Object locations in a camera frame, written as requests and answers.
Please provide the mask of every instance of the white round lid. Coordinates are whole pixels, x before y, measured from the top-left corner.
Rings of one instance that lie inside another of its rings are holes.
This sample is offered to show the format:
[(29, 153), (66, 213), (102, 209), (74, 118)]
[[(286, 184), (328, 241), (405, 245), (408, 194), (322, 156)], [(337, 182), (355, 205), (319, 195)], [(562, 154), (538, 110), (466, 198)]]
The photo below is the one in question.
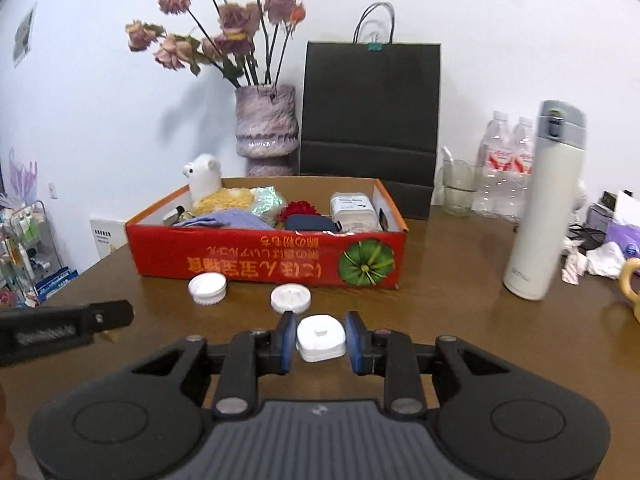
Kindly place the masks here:
[(299, 283), (285, 283), (271, 291), (271, 306), (282, 314), (287, 310), (300, 314), (311, 305), (311, 291)]
[(225, 292), (226, 277), (218, 272), (204, 272), (189, 282), (189, 292), (194, 300), (206, 300)]
[(296, 343), (300, 356), (308, 362), (333, 359), (346, 352), (344, 328), (335, 317), (327, 314), (300, 321)]

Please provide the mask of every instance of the metal bolt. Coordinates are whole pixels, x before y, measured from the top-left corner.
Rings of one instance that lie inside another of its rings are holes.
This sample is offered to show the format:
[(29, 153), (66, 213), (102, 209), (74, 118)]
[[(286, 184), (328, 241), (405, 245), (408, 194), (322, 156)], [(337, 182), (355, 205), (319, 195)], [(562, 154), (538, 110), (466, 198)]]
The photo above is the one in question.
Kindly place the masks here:
[(391, 403), (391, 409), (400, 415), (415, 415), (422, 409), (422, 403), (412, 397), (400, 397)]
[(239, 415), (248, 407), (249, 403), (240, 397), (225, 397), (216, 403), (216, 409), (223, 415)]

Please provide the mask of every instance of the ribbed gray panel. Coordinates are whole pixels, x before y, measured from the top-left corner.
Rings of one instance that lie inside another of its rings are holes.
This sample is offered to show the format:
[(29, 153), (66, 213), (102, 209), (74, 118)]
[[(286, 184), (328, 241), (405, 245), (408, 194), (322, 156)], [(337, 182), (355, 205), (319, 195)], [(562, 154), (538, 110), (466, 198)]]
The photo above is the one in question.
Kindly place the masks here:
[(383, 416), (370, 400), (270, 400), (251, 420), (215, 427), (169, 480), (474, 480), (424, 427)]

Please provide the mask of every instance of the white wall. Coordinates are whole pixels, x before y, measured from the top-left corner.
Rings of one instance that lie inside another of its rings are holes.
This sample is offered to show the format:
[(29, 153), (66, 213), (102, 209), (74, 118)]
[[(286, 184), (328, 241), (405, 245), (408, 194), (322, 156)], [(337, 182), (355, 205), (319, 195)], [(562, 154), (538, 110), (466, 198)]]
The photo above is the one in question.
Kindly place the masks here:
[[(14, 68), (14, 32), (36, 1), (33, 50)], [(215, 30), (208, 0), (194, 1)], [(307, 19), (282, 75), (299, 101), (306, 41), (349, 41), (376, 0), (303, 1)], [(590, 197), (640, 192), (638, 0), (388, 1), (396, 41), (442, 44), (440, 143), (456, 156), (474, 156), (492, 110), (516, 119), (535, 115), (544, 99), (566, 100), (588, 117)], [(386, 19), (382, 10), (378, 17)], [(0, 160), (6, 170), (11, 146), (17, 158), (37, 159), (39, 196), (66, 261), (80, 270), (97, 260), (89, 217), (129, 218), (183, 184), (182, 165), (202, 151), (220, 155), (225, 174), (244, 171), (231, 86), (211, 68), (196, 79), (162, 69), (149, 53), (130, 54), (124, 23), (132, 18), (192, 27), (188, 16), (161, 14), (156, 0), (6, 0), (0, 9)]]

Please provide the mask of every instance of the hand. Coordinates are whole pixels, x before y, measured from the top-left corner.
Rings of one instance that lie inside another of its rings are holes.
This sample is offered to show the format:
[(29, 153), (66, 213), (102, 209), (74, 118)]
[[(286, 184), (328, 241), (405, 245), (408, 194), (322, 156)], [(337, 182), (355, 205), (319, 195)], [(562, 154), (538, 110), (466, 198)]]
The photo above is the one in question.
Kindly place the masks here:
[(14, 425), (6, 417), (6, 397), (0, 385), (0, 480), (15, 480), (15, 458), (9, 451)]

